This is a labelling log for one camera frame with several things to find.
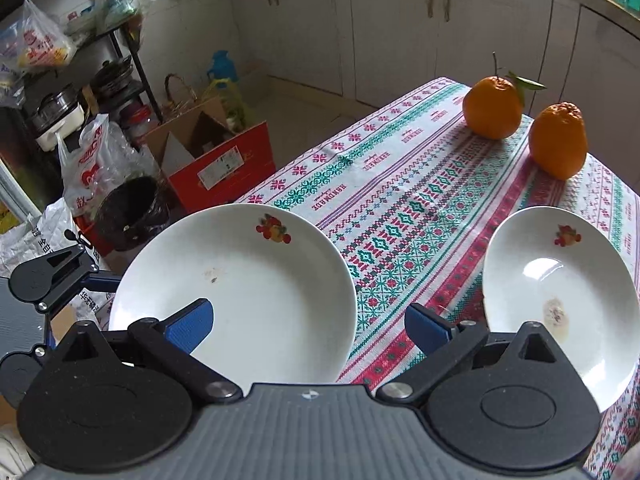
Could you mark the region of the orange with leaf stem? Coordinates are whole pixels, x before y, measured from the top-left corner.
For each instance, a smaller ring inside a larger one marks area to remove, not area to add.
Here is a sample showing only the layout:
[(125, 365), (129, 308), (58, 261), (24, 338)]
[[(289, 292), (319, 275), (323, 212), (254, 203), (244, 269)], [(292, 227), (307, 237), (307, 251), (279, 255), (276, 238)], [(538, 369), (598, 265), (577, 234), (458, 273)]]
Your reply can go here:
[(518, 76), (512, 70), (503, 73), (496, 52), (492, 52), (494, 73), (469, 90), (462, 101), (466, 126), (483, 139), (501, 141), (516, 133), (525, 107), (525, 91), (540, 91), (546, 86)]

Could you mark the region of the patterned red green tablecloth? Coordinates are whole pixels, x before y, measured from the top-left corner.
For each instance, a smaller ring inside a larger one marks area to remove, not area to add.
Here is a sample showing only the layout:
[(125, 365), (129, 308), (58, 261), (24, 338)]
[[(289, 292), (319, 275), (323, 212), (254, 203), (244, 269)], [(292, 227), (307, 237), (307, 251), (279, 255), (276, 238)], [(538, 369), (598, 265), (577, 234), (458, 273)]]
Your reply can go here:
[(409, 304), (452, 322), (484, 316), (484, 255), (515, 211), (555, 206), (597, 228), (639, 271), (638, 195), (589, 157), (561, 182), (528, 154), (524, 118), (510, 138), (466, 128), (468, 87), (440, 77), (296, 156), (245, 195), (303, 217), (334, 244), (357, 295), (354, 343), (338, 380), (375, 390), (423, 356), (405, 331)]

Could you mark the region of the white kitchen cabinets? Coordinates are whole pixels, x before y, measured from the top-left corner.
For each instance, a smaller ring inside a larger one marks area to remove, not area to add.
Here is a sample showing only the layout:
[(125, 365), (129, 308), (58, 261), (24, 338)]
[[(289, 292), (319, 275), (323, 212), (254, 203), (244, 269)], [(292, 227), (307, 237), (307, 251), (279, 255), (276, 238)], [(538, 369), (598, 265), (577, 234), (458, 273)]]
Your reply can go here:
[(231, 0), (251, 56), (280, 79), (380, 106), (437, 76), (475, 84), (495, 64), (533, 78), (535, 115), (584, 113), (590, 151), (639, 166), (639, 22), (606, 0)]

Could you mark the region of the red white plastic bag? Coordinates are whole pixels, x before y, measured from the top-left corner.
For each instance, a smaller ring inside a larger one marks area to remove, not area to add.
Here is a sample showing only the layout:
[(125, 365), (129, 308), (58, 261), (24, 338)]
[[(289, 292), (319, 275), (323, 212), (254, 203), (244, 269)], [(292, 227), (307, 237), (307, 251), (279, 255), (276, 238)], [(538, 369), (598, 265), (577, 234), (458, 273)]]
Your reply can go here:
[(137, 177), (156, 177), (158, 168), (148, 148), (132, 146), (116, 122), (99, 114), (82, 129), (79, 148), (69, 151), (57, 133), (63, 197), (73, 217), (96, 215), (104, 198)]

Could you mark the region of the open red cardboard box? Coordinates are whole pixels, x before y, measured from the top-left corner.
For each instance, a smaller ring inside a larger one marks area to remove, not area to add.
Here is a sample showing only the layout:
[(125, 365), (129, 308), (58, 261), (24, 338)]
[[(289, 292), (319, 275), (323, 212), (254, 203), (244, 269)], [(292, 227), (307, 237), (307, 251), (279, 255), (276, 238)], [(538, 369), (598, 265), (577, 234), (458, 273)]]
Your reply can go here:
[(235, 133), (216, 96), (142, 136), (182, 209), (232, 203), (276, 171), (268, 125)]

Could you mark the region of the bumpy orange without leaf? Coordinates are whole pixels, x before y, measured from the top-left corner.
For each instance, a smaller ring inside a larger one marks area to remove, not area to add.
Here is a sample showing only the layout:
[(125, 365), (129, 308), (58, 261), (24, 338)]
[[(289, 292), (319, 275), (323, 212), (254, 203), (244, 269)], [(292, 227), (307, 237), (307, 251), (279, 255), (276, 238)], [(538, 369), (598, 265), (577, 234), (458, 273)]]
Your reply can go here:
[(566, 181), (576, 176), (588, 154), (582, 111), (570, 102), (546, 107), (529, 128), (528, 147), (534, 163), (552, 178)]

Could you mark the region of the blue thermos jug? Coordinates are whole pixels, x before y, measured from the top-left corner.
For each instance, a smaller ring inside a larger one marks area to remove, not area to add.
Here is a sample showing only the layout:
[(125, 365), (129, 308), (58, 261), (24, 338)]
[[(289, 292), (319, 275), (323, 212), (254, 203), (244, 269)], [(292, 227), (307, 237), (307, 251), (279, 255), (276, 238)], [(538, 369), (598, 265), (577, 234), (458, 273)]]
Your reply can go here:
[(207, 71), (210, 81), (215, 79), (230, 79), (232, 82), (239, 80), (235, 65), (227, 50), (218, 50), (213, 54), (212, 64)]

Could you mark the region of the white stained floral plate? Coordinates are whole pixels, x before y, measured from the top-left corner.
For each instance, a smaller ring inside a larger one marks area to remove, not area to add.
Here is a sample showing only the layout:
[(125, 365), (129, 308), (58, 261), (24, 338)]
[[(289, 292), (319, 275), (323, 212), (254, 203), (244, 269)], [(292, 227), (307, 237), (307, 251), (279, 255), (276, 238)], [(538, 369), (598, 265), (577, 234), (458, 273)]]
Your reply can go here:
[(624, 393), (639, 357), (639, 301), (623, 258), (564, 209), (522, 209), (491, 235), (484, 312), (498, 333), (536, 321), (560, 345), (601, 411)]

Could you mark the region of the large white floral plate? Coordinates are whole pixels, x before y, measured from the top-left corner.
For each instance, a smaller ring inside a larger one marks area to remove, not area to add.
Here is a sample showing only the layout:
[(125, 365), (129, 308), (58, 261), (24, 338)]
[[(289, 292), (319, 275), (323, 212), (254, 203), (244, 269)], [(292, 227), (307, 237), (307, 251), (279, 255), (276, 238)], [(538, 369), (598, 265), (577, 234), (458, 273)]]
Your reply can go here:
[(338, 249), (309, 221), (234, 204), (190, 214), (132, 260), (110, 330), (168, 318), (197, 299), (213, 322), (195, 359), (248, 390), (255, 382), (336, 382), (355, 339), (357, 301)]

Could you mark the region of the black metal storage rack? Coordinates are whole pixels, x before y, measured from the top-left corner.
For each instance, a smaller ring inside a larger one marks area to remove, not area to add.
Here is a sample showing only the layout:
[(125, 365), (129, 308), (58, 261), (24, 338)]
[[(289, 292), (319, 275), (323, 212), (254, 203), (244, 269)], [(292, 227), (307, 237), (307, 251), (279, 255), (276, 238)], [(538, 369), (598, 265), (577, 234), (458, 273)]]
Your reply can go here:
[[(157, 100), (139, 58), (142, 18), (135, 16), (119, 28), (88, 39), (79, 48), (70, 65), (61, 68), (44, 68), (28, 73), (25, 79), (25, 104), (6, 111), (12, 124), (11, 129), (24, 138), (35, 142), (43, 135), (40, 125), (51, 127), (53, 119), (40, 120), (36, 117), (40, 105), (50, 103), (59, 93), (70, 90), (72, 101), (80, 104), (90, 116), (97, 114), (119, 114), (129, 102), (148, 104), (156, 119), (163, 120)], [(98, 67), (82, 66), (88, 58), (88, 51), (101, 40), (110, 40), (114, 55), (104, 58)]]

